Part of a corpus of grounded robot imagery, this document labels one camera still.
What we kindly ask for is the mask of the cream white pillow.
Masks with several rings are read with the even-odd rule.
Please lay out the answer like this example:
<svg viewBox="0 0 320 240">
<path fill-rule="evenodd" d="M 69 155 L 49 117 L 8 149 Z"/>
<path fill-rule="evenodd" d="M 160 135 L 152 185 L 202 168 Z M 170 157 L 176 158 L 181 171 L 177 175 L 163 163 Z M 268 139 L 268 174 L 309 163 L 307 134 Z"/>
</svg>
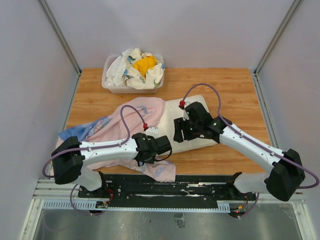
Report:
<svg viewBox="0 0 320 240">
<path fill-rule="evenodd" d="M 182 118 L 184 116 L 184 111 L 179 108 L 179 103 L 182 99 L 168 100 L 164 102 L 163 111 L 157 110 L 155 113 L 162 113 L 160 117 L 156 119 L 155 122 L 151 120 L 146 120 L 149 126 L 158 128 L 158 136 L 167 136 L 171 147 L 172 153 L 181 153 L 186 151 L 191 151 L 195 149 L 205 148 L 214 146 L 217 143 L 213 140 L 195 138 L 193 140 L 184 140 L 181 143 L 174 141 L 174 119 Z"/>
</svg>

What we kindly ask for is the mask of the pink blue printed pillowcase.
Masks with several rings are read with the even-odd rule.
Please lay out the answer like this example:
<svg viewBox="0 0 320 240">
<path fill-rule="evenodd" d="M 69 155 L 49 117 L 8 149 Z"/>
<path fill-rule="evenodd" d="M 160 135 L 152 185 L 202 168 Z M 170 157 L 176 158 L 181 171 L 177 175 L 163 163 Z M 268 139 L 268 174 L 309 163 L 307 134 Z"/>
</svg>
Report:
<svg viewBox="0 0 320 240">
<path fill-rule="evenodd" d="M 158 97 L 137 97 L 126 104 L 137 109 L 145 122 L 146 120 L 151 120 L 154 123 L 162 114 L 156 113 L 156 111 L 162 112 L 164 103 L 165 101 Z M 127 130 L 121 119 L 121 108 L 122 107 L 119 106 L 112 114 L 104 116 L 96 121 L 76 125 L 60 132 L 57 137 L 56 146 L 59 147 L 64 140 L 72 136 L 78 137 L 79 141 L 95 143 L 126 138 Z M 139 117 L 132 108 L 126 107 L 123 110 L 123 117 L 132 135 L 143 131 L 141 117 Z M 91 170 L 98 170 L 100 168 L 109 168 L 113 166 L 123 166 L 141 172 L 158 182 L 174 182 L 176 179 L 176 166 L 167 160 L 138 166 L 138 163 L 133 159 L 115 159 L 94 163 L 89 165 L 88 168 Z"/>
</svg>

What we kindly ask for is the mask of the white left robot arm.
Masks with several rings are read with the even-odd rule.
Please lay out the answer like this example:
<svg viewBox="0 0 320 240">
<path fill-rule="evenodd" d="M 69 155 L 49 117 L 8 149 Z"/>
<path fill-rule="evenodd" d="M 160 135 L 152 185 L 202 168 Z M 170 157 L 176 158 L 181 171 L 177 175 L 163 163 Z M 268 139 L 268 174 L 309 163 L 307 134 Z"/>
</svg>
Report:
<svg viewBox="0 0 320 240">
<path fill-rule="evenodd" d="M 166 135 L 155 138 L 136 133 L 130 138 L 107 142 L 85 142 L 71 136 L 51 154 L 53 178 L 57 185 L 80 185 L 101 198 L 107 193 L 107 185 L 100 173 L 89 169 L 90 165 L 129 159 L 153 164 L 157 156 L 167 152 L 172 153 L 172 146 Z"/>
</svg>

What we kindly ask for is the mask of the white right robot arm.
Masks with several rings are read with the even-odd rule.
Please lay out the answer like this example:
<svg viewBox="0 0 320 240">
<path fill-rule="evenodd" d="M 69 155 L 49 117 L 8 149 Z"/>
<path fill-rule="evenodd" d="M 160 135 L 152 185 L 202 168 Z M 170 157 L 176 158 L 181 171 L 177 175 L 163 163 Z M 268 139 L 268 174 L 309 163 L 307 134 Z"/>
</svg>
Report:
<svg viewBox="0 0 320 240">
<path fill-rule="evenodd" d="M 226 188 L 227 196 L 232 200 L 238 200 L 248 192 L 269 192 L 276 199 L 287 202 L 306 178 L 297 151 L 283 151 L 257 140 L 229 119 L 220 115 L 212 117 L 198 101 L 187 105 L 183 116 L 173 122 L 175 142 L 212 140 L 238 151 L 264 169 L 263 173 L 235 173 Z"/>
</svg>

